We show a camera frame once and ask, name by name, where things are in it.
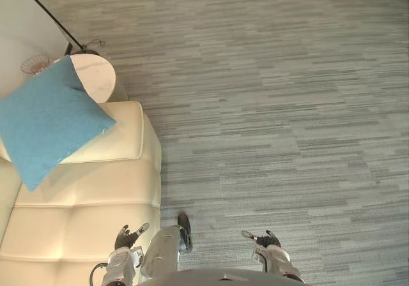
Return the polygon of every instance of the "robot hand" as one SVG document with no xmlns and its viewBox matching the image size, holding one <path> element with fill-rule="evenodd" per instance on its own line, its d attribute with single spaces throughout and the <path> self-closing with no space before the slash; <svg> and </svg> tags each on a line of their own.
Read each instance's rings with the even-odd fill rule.
<svg viewBox="0 0 409 286">
<path fill-rule="evenodd" d="M 128 225 L 124 225 L 115 240 L 115 250 L 127 246 L 131 249 L 136 240 L 149 228 L 149 223 L 142 225 L 136 232 L 130 233 Z"/>
<path fill-rule="evenodd" d="M 265 248 L 270 245 L 278 246 L 279 248 L 281 248 L 279 239 L 270 230 L 266 230 L 266 233 L 267 236 L 257 237 L 256 235 L 251 234 L 246 230 L 243 230 L 242 236 L 244 238 L 256 241 L 257 245 L 264 246 Z"/>
</svg>

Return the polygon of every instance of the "white leather sofa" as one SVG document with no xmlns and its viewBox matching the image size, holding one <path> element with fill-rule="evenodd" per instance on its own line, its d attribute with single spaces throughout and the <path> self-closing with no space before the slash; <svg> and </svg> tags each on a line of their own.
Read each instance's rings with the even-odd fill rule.
<svg viewBox="0 0 409 286">
<path fill-rule="evenodd" d="M 34 192 L 0 142 L 0 285 L 89 285 L 122 226 L 150 223 L 136 242 L 144 251 L 159 230 L 161 148 L 152 125 L 137 102 L 101 107 L 115 126 L 65 159 Z M 96 270 L 95 286 L 104 273 Z"/>
</svg>

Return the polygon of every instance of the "wire basket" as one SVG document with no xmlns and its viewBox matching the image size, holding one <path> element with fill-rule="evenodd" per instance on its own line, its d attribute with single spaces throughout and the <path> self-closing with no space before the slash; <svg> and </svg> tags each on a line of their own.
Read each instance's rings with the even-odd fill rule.
<svg viewBox="0 0 409 286">
<path fill-rule="evenodd" d="M 49 65 L 50 57 L 47 54 L 38 54 L 24 61 L 20 69 L 26 74 L 37 75 Z"/>
</svg>

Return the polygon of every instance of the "black cable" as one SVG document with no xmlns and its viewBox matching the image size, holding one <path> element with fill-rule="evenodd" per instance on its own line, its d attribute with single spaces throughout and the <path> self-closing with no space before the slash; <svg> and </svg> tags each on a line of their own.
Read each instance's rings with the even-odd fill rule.
<svg viewBox="0 0 409 286">
<path fill-rule="evenodd" d="M 100 262 L 98 265 L 96 265 L 92 270 L 91 273 L 89 274 L 89 286 L 94 286 L 93 277 L 94 277 L 94 271 L 97 270 L 98 268 L 103 268 L 108 266 L 107 262 Z"/>
<path fill-rule="evenodd" d="M 78 45 L 79 46 L 79 48 L 85 53 L 86 52 L 86 48 L 84 48 L 71 34 L 70 34 L 70 32 L 68 32 L 67 30 L 66 30 L 66 28 L 57 20 L 57 18 L 56 17 L 54 17 L 53 15 L 52 15 L 52 13 L 48 10 L 48 9 L 46 9 L 46 7 L 40 2 L 40 0 L 33 0 L 35 3 L 37 3 L 38 5 L 39 5 L 39 7 L 41 7 L 47 14 L 48 14 L 48 16 L 50 16 L 50 18 L 61 28 L 61 29 L 63 29 L 63 31 L 68 35 L 68 37 L 70 37 L 74 42 L 75 42 L 75 44 L 76 45 Z"/>
<path fill-rule="evenodd" d="M 264 272 L 267 272 L 267 260 L 263 254 L 256 252 L 257 255 L 260 255 L 264 259 Z"/>
<path fill-rule="evenodd" d="M 94 38 L 91 41 L 87 42 L 84 46 L 87 47 L 88 45 L 91 45 L 92 43 L 97 42 L 101 47 L 105 45 L 105 42 L 101 40 L 100 38 Z"/>
</svg>

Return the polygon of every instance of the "round side table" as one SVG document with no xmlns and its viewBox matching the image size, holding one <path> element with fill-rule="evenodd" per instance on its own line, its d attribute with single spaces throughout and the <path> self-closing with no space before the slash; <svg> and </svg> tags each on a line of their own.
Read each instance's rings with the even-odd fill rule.
<svg viewBox="0 0 409 286">
<path fill-rule="evenodd" d="M 94 54 L 70 55 L 75 71 L 89 96 L 97 103 L 127 101 L 128 95 L 116 80 L 114 67 Z"/>
</svg>

